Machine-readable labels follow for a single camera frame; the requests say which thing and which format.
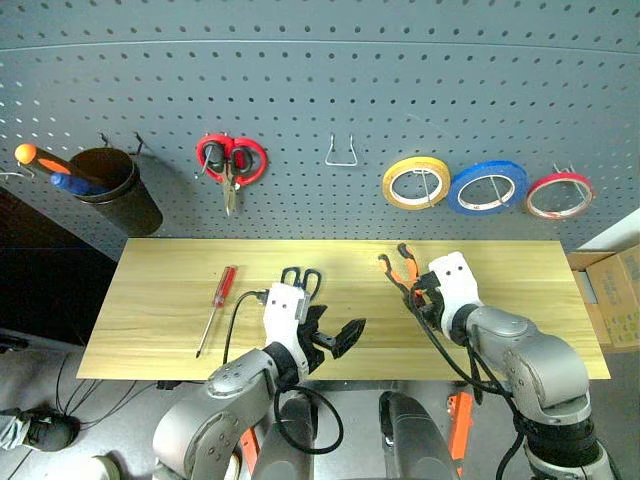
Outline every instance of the gray robot arm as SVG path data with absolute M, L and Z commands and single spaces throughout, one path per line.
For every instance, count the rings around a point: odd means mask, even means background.
M 221 366 L 165 414 L 153 438 L 155 479 L 223 479 L 240 437 L 267 413 L 276 389 L 296 385 L 324 361 L 314 344 L 339 358 L 356 343 L 365 320 L 330 337 L 318 331 L 327 307 L 310 306 L 311 298 L 299 285 L 272 285 L 263 317 L 267 346 Z
M 506 378 L 537 478 L 613 480 L 591 421 L 587 370 L 575 350 L 527 318 L 484 306 L 461 253 L 434 260 L 429 270 L 418 280 L 433 301 L 422 314 Z

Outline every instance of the orange bracket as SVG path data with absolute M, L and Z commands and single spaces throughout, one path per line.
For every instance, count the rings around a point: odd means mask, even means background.
M 462 463 L 467 451 L 469 431 L 473 425 L 471 410 L 473 397 L 466 392 L 451 395 L 447 399 L 447 410 L 451 417 L 451 434 L 449 435 L 449 453 L 456 466 L 458 475 L 462 477 Z

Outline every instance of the tape roll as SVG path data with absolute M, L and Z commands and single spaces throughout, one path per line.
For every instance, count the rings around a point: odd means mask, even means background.
M 395 183 L 405 173 L 434 175 L 438 185 L 423 197 L 409 198 L 394 190 Z M 446 197 L 451 185 L 449 167 L 442 160 L 433 157 L 409 157 L 393 164 L 382 177 L 382 193 L 389 203 L 404 210 L 422 210 L 433 207 Z
M 471 203 L 462 199 L 462 192 L 473 183 L 489 178 L 501 178 L 509 183 L 505 194 L 496 192 L 496 199 L 487 203 Z M 529 184 L 527 172 L 517 163 L 509 160 L 490 160 L 469 167 L 455 177 L 447 202 L 451 210 L 464 215 L 492 215 L 510 208 L 524 199 Z
M 543 190 L 549 185 L 553 185 L 554 183 L 558 182 L 571 182 L 576 184 L 578 188 L 580 188 L 580 186 L 584 187 L 584 190 L 580 190 L 583 195 L 582 202 L 580 202 L 575 207 L 560 211 L 548 211 L 536 207 L 533 204 L 533 196 L 540 190 Z M 591 205 L 591 202 L 593 202 L 595 196 L 596 194 L 593 189 L 593 184 L 584 175 L 573 172 L 552 173 L 551 175 L 542 177 L 540 180 L 531 185 L 529 193 L 527 193 L 527 201 L 525 202 L 525 205 L 529 213 L 535 215 L 536 217 L 546 218 L 549 220 L 562 220 L 565 218 L 571 218 L 575 217 L 576 215 L 580 215 L 587 208 L 589 208 L 589 205 Z

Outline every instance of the metal hook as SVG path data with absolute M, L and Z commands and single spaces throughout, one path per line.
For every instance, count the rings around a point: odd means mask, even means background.
M 493 190 L 496 192 L 496 196 L 498 197 L 498 201 L 500 202 L 500 205 L 504 205 L 504 202 L 502 201 L 502 196 L 498 191 L 498 186 L 496 185 L 496 182 L 493 179 L 493 175 L 489 175 L 489 180 L 491 180 L 491 185 L 493 185 Z
M 5 171 L 4 168 L 0 167 L 0 177 L 4 177 L 5 182 L 9 181 L 9 177 L 22 177 L 22 178 L 26 178 L 27 180 L 33 180 L 33 177 L 35 177 L 35 174 L 31 170 L 28 170 L 26 168 L 25 170 L 29 172 L 29 175 L 31 175 L 30 177 L 26 176 L 22 172 L 7 172 Z
M 131 153 L 130 155 L 140 155 L 140 151 L 142 150 L 142 146 L 144 145 L 144 140 L 142 140 L 142 137 L 140 137 L 140 134 L 138 132 L 133 133 L 136 136 L 136 140 L 138 140 L 138 149 L 135 153 Z
M 573 168 L 572 164 L 569 164 L 569 168 L 564 168 L 562 170 L 560 170 L 558 168 L 558 166 L 554 163 L 553 164 L 553 169 L 556 171 L 556 173 L 561 173 L 561 172 L 570 172 L 570 173 L 575 173 L 575 169 Z M 571 182 L 573 183 L 573 186 L 576 188 L 576 190 L 578 190 L 578 193 L 580 194 L 580 196 L 582 197 L 582 201 L 586 202 L 587 201 L 587 197 L 584 196 L 584 193 L 582 193 L 582 189 L 578 186 L 577 183 L 575 182 Z
M 424 184 L 424 190 L 425 192 L 427 192 L 427 202 L 429 203 L 430 207 L 433 207 L 433 203 L 431 203 L 431 193 L 429 192 L 429 187 L 427 187 L 427 179 L 424 176 L 424 170 L 420 170 L 420 173 L 422 174 L 422 183 Z
M 330 165 L 332 167 L 355 167 L 356 165 L 358 165 L 358 156 L 356 155 L 356 149 L 353 147 L 353 134 L 352 133 L 349 134 L 349 149 L 351 150 L 351 154 L 353 155 L 354 163 L 334 163 L 334 162 L 330 162 L 329 161 L 329 158 L 331 157 L 331 154 L 335 150 L 335 138 L 336 138 L 336 136 L 332 132 L 331 136 L 329 137 L 329 151 L 327 152 L 327 155 L 324 157 L 325 165 Z
M 102 132 L 98 132 L 98 135 L 100 136 L 100 140 L 102 140 L 102 142 L 104 143 L 105 148 L 108 147 L 109 139 L 105 136 L 105 134 Z

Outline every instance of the wooden tabletop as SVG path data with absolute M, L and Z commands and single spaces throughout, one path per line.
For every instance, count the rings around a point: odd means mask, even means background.
M 222 361 L 229 316 L 247 290 L 269 288 L 288 266 L 316 268 L 323 282 L 315 303 L 328 305 L 321 331 L 337 334 L 353 318 L 367 324 L 346 355 L 327 360 L 314 379 L 457 379 L 405 309 L 400 291 L 379 269 L 389 255 L 404 262 L 389 240 L 130 239 L 84 354 L 79 378 L 202 380 Z M 453 251 L 464 254 L 487 305 L 524 315 L 580 354 L 590 377 L 609 378 L 598 341 L 558 242 L 411 241 L 421 272 Z M 238 274 L 200 358 L 195 358 L 211 298 L 225 265 Z M 240 308 L 229 358 L 264 346 L 263 307 Z M 446 341 L 461 365 L 464 349 Z

